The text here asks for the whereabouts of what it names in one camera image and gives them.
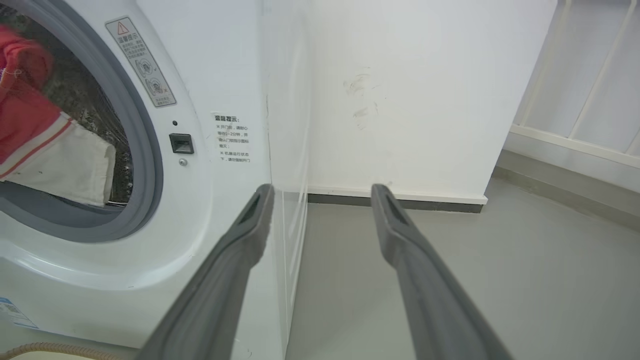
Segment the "red and white garment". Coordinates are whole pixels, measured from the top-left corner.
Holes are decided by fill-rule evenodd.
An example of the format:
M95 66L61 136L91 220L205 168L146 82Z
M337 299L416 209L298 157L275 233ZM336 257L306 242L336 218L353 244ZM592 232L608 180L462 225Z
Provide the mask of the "red and white garment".
M0 24L0 183L104 207L115 147L45 96L53 71L48 50Z

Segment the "white front-load washing machine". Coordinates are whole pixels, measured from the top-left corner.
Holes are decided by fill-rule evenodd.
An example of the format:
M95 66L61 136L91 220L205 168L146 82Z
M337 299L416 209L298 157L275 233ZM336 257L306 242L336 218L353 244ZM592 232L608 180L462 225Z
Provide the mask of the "white front-load washing machine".
M103 207L0 182L0 353L141 349L256 189L274 187L232 358L285 360L307 219L311 0L0 0L43 93L115 147Z

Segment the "white window railing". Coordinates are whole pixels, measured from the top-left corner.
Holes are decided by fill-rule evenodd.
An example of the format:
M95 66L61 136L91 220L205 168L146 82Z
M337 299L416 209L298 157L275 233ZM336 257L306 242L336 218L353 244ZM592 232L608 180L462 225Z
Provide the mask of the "white window railing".
M640 0L557 0L504 147L640 171Z

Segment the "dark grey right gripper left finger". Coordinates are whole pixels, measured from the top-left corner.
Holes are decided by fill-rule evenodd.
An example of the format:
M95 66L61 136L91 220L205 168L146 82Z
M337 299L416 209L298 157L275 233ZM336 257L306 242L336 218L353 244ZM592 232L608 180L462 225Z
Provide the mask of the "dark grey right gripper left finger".
M135 360L231 360L251 269L263 257L275 188L261 184Z

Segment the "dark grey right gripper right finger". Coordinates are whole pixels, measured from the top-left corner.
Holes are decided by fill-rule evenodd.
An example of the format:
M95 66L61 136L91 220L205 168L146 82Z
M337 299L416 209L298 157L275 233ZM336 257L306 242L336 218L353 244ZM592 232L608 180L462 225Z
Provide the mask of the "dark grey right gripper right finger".
M371 186L382 257L395 269L416 360L514 360L393 192Z

